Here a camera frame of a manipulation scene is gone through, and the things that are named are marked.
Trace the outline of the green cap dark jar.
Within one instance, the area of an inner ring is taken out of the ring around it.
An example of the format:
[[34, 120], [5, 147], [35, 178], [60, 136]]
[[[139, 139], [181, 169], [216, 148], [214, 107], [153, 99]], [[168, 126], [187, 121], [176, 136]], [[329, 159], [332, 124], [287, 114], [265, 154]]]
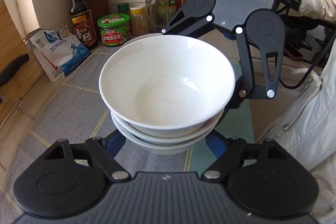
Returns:
[[130, 14], [129, 3], [119, 3], [117, 9], [119, 14]]

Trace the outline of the bamboo cutting board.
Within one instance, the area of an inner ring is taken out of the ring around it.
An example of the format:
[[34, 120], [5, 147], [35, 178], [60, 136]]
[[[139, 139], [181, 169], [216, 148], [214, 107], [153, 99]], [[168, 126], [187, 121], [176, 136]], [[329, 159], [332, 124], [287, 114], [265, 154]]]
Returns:
[[42, 74], [42, 67], [25, 45], [5, 1], [1, 0], [1, 122]]

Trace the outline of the white cup bowl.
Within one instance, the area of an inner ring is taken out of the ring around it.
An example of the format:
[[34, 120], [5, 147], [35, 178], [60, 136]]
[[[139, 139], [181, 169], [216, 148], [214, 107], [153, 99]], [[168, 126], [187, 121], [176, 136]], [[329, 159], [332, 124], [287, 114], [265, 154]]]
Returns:
[[212, 129], [217, 125], [219, 118], [223, 114], [224, 110], [220, 111], [218, 114], [209, 119], [204, 125], [199, 129], [193, 130], [188, 133], [188, 129], [181, 130], [154, 130], [150, 133], [145, 133], [144, 130], [136, 129], [131, 126], [128, 122], [119, 118], [112, 111], [110, 112], [113, 122], [118, 128], [121, 128], [123, 135], [133, 136], [146, 143], [155, 145], [173, 145], [181, 144], [184, 142], [191, 141], [201, 136], [206, 136], [211, 132]]

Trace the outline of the dark vinegar bottle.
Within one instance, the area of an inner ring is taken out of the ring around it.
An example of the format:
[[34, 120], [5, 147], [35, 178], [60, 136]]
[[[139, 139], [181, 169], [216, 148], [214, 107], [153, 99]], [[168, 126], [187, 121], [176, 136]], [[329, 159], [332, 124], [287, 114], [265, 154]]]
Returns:
[[70, 17], [73, 34], [89, 51], [97, 47], [91, 10], [84, 0], [71, 0]]

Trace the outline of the grey checked dish mat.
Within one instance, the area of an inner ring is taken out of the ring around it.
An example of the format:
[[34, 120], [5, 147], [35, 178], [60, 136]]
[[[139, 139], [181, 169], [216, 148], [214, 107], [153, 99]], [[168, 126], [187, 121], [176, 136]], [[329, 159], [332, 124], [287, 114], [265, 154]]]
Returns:
[[[48, 147], [59, 139], [84, 143], [87, 139], [106, 137], [116, 128], [98, 88], [100, 71], [116, 48], [98, 47], [66, 78], [46, 106], [23, 131], [11, 153], [5, 175], [1, 178], [1, 223], [13, 223], [22, 215], [13, 194], [15, 180]], [[131, 174], [136, 172], [202, 173], [216, 157], [201, 140], [185, 152], [156, 155], [131, 141], [126, 141], [115, 159]]]

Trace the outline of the clear glass bottle red cap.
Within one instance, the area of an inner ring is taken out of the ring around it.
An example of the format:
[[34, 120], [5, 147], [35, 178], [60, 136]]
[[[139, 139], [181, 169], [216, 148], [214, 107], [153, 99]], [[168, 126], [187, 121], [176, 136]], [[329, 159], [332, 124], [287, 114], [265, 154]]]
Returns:
[[161, 33], [161, 30], [168, 23], [168, 1], [167, 0], [148, 0], [147, 16], [149, 32]]

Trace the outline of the green lid mushroom sauce jar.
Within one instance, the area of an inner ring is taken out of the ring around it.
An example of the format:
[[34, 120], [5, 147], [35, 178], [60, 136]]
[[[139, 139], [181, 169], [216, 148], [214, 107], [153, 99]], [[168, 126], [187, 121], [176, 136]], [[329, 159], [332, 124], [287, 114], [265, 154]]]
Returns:
[[110, 14], [97, 21], [102, 44], [106, 47], [121, 46], [129, 41], [130, 16], [127, 14]]

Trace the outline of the white blue salt bag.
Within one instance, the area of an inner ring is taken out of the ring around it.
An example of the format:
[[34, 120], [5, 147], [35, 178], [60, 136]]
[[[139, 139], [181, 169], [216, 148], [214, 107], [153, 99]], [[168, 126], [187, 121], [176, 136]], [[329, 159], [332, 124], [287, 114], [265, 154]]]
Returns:
[[69, 75], [91, 53], [69, 33], [36, 29], [27, 35], [27, 41], [37, 61], [50, 81], [55, 82]]

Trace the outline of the binder clip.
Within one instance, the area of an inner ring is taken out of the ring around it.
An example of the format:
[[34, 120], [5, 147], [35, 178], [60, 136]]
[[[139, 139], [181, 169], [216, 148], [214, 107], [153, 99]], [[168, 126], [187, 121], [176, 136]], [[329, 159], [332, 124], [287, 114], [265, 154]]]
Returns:
[[67, 25], [65, 26], [64, 24], [61, 26], [58, 26], [58, 30], [62, 37], [66, 37], [70, 33], [68, 26]]

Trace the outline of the yellow lid spice jar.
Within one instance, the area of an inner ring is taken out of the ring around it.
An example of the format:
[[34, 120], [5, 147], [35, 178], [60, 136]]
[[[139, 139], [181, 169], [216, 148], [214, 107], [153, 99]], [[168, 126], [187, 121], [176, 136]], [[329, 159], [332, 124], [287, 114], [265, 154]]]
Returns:
[[145, 6], [135, 6], [130, 8], [131, 27], [134, 36], [141, 36], [148, 33], [147, 16]]

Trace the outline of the white jacket torso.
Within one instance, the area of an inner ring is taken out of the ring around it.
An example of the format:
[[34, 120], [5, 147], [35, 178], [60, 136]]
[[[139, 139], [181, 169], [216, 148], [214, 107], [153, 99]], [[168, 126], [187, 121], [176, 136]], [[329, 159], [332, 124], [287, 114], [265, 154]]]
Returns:
[[271, 138], [304, 166], [319, 186], [312, 215], [335, 223], [335, 49], [321, 75], [311, 72], [285, 114], [258, 138]]

